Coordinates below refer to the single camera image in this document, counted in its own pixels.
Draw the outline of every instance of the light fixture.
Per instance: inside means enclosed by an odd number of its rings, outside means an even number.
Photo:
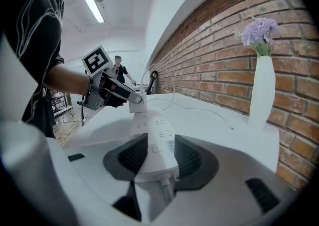
[[[94,0],[85,0],[86,3],[88,4],[90,10],[94,14],[94,17],[98,21],[98,23],[104,23],[104,19],[99,11],[99,8],[97,7],[96,3]]]

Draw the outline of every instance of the white vase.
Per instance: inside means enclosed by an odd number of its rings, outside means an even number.
[[[251,97],[249,126],[262,130],[273,107],[276,77],[271,57],[258,56]]]

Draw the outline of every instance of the black shirt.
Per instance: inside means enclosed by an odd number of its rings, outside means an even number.
[[[119,82],[121,83],[125,83],[125,78],[123,74],[128,74],[128,72],[126,71],[125,66],[120,64],[120,67],[118,67],[119,69],[119,73],[118,73],[118,77],[116,78]]]
[[[9,9],[2,12],[4,33],[21,63],[38,83],[22,120],[54,137],[42,89],[46,73],[64,63],[59,55],[63,1],[5,0],[4,3],[3,7]]]

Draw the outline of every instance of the man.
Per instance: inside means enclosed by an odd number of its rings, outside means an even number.
[[[4,33],[20,62],[38,83],[22,120],[36,126],[47,137],[54,137],[43,87],[86,95],[90,81],[87,74],[66,67],[59,55],[64,3],[62,0],[3,1],[3,7],[9,9],[1,12]]]
[[[130,79],[132,84],[136,85],[136,82],[133,81],[132,77],[127,72],[126,67],[121,65],[122,58],[120,56],[115,56],[114,61],[115,61],[115,65],[114,66],[116,66],[119,69],[117,80],[119,82],[125,84],[125,78],[124,78],[124,75],[123,75],[123,74],[125,74]]]

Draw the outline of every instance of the wooden floor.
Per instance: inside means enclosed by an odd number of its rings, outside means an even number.
[[[97,110],[90,110],[84,108],[85,123],[101,111],[102,108]],[[64,112],[55,117],[57,124],[53,126],[53,133],[55,138],[64,146],[71,136],[73,136],[81,128],[81,109],[71,109],[69,112]]]

